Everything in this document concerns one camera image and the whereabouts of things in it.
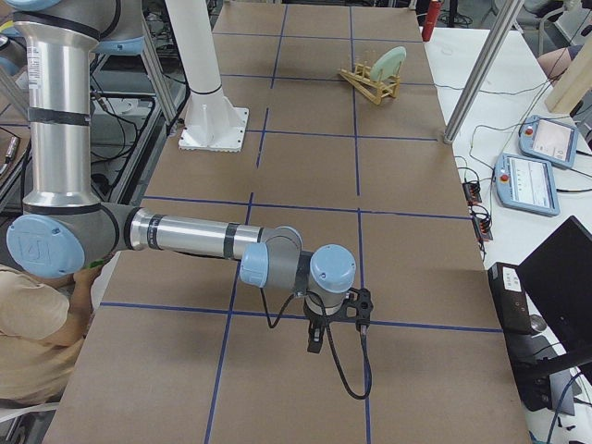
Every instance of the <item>white pillar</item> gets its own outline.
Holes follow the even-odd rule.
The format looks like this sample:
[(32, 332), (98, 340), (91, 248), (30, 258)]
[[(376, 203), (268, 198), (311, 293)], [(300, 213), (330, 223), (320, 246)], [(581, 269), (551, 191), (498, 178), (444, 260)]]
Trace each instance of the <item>white pillar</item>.
[(191, 88), (179, 148), (240, 151), (249, 110), (224, 95), (205, 0), (166, 0), (166, 8)]

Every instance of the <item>person's arm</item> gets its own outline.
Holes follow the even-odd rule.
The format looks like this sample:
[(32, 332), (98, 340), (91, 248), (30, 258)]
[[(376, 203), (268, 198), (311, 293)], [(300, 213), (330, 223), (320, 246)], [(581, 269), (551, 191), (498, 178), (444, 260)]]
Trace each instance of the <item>person's arm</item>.
[(27, 273), (26, 271), (23, 271), (23, 273), (27, 276), (29, 276), (30, 278), (36, 280), (37, 282), (41, 283), (41, 284), (45, 284), (49, 287), (51, 287), (52, 289), (61, 289), (62, 287), (66, 287), (66, 285), (70, 285), (74, 283), (74, 277), (73, 275), (66, 275), (63, 277), (58, 277), (55, 279), (51, 279), (48, 277), (39, 277), (39, 276), (35, 276), (32, 275), (31, 273)]
[(66, 322), (56, 333), (43, 339), (43, 342), (70, 346), (82, 338), (93, 313), (91, 287), (93, 282), (101, 275), (101, 268), (97, 266), (74, 274), (75, 286), (70, 298)]

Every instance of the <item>light blue joint cap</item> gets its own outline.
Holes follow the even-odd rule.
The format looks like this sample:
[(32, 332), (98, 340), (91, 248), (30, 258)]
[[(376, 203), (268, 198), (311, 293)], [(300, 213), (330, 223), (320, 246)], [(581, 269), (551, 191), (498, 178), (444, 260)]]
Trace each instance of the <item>light blue joint cap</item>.
[(41, 11), (57, 5), (62, 0), (5, 0), (17, 11)]
[(20, 266), (42, 278), (61, 278), (84, 265), (76, 236), (48, 216), (19, 217), (8, 228), (6, 244)]
[(93, 52), (110, 56), (137, 56), (144, 50), (144, 38), (137, 37), (128, 40), (105, 40), (99, 42)]
[(269, 253), (267, 245), (261, 242), (250, 243), (244, 250), (240, 262), (240, 280), (245, 284), (262, 289), (267, 283), (269, 273)]
[(311, 276), (323, 290), (343, 293), (352, 287), (355, 279), (355, 259), (341, 245), (325, 245), (311, 258)]

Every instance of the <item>brown cardboard table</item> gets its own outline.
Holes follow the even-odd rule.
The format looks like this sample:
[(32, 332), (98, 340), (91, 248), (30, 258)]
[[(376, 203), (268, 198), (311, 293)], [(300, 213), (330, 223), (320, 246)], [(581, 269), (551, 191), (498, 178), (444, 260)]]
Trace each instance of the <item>brown cardboard table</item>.
[[(349, 248), (376, 307), (372, 395), (346, 394), (327, 344), (306, 352), (302, 302), (268, 330), (236, 263), (123, 253), (45, 443), (529, 442), (413, 12), (226, 3), (215, 42), (251, 110), (242, 151), (171, 138), (144, 204)], [(338, 78), (397, 45), (396, 100)], [(287, 296), (268, 295), (274, 313)], [(357, 332), (333, 328), (362, 391)]]

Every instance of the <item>black monitor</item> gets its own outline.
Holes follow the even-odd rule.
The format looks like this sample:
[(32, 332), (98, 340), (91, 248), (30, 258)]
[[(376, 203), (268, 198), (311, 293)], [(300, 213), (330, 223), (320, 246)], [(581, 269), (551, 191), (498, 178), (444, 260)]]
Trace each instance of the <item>black monitor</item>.
[(592, 383), (592, 234), (569, 217), (516, 269), (567, 353), (531, 369), (551, 375), (576, 365)]

